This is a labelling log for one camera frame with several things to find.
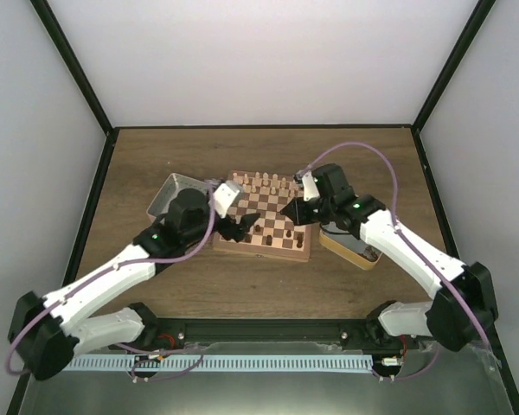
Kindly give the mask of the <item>yellow rimmed metal tin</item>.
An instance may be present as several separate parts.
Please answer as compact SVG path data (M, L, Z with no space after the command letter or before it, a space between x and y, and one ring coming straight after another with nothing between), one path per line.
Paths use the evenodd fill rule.
M381 251L357 239L353 235L338 229L333 222L328 225L320 226L319 243L327 250L364 271L372 270L382 256ZM374 257L365 256L363 254L367 246L371 246L375 251Z

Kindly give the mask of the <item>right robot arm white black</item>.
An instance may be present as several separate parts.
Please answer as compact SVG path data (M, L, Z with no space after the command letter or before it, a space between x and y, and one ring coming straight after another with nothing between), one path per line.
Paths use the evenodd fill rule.
M280 213L294 225L334 224L346 235L393 260L430 297L426 303L391 303L367 327L369 342L387 348L398 335L430 336L458 352L483 338L498 318L490 271L441 252L403 226L372 195L357 195L334 164L298 178L303 195Z

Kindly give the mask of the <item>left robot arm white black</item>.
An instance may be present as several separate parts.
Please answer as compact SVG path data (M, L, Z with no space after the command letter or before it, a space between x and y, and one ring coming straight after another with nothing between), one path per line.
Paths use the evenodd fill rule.
M192 258L214 232L241 242L260 217L245 214L236 220L229 215L242 192L234 182L207 192L185 188L166 212L101 267L43 297L33 291L21 296L8 332L8 353L18 354L24 364L19 373L47 380L75 356L96 348L128 342L152 348L160 329L148 309L132 305L101 317L94 312L169 266Z

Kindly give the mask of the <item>wooden chess board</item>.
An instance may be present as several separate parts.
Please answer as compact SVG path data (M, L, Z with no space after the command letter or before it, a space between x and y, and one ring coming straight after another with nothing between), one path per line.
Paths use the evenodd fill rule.
M254 183L255 172L232 170L228 178L233 180L233 173L239 175L238 184L244 189L244 194L234 204L228 213L236 220L244 214L260 213L256 225L261 226L261 233L256 233L254 227L241 242L224 240L218 233L213 238L213 248L217 251L260 255L273 259L286 259L306 262L311 256L311 225L294 225L291 220L280 213L295 197L302 196L302 189L291 192L292 176L260 172L260 182ZM269 185L263 185L263 174L269 175ZM248 174L249 183L243 183L243 176ZM286 237L286 231L291 230L292 236ZM298 235L304 233L304 246L297 249ZM272 245L266 245L266 236L272 235Z

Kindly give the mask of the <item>pink rimmed metal tin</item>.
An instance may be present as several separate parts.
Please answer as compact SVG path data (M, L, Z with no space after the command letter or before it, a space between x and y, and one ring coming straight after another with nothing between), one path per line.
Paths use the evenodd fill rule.
M207 184L203 181L189 176L171 173L157 191L154 199L146 210L150 221L153 222L158 215L166 213L171 201L176 198L181 190L186 188L199 190L203 194L206 194L208 191Z

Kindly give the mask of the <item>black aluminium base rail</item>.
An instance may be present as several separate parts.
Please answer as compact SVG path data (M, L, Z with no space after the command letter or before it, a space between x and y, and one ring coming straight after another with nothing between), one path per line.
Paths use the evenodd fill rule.
M141 317L127 309L88 319L67 335L76 355L99 348L127 348L136 354L192 344L228 342L316 342L338 344L365 353L394 353L415 347L431 335L389 335L375 319L363 320L246 320L166 319Z

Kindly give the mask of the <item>black enclosure frame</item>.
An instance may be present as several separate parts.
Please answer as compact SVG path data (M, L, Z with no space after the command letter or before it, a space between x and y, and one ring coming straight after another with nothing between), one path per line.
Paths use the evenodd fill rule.
M76 272L80 268L80 262L83 256L85 245L87 244L88 235L90 233L96 208L99 204L102 188L106 180L107 171L111 164L112 155L114 153L115 144L118 141L119 133L124 129L123 126L114 127L106 115L99 98L93 90L92 84L87 78L85 71L80 64L76 53L73 51L68 38L66 37L60 22L54 14L53 8L47 1L33 1L31 3L35 13L46 29L51 41L61 58L65 62L67 69L74 79L77 87L81 91L88 107L92 111L94 117L99 123L100 128L105 134L104 147L100 155L98 167L93 178L93 184L90 189L89 196L86 201L83 216L75 238L74 246L67 264L67 269L62 283L64 285L72 283L75 279ZM471 12L464 28L462 29L458 39L456 40L452 51L450 52L444 66L442 67L438 78L434 82L425 102L423 103L418 115L411 124L218 124L217 129L220 130L283 130L283 129L392 129L392 128L408 128L413 137L413 143L417 151L423 175L426 181L426 187L431 197L432 206L439 223L439 230L445 244L446 251L454 257L458 257L458 248L456 241L452 236L452 230L446 217L445 208L440 198L437 184L434 180L430 163L426 155L426 149L422 143L421 132L427 121L432 116L437 104L440 102L442 95L449 86L454 74L456 73L460 63L464 59L471 44L476 39L479 30L482 28L488 15L493 10L495 3L493 1L479 1L476 3Z

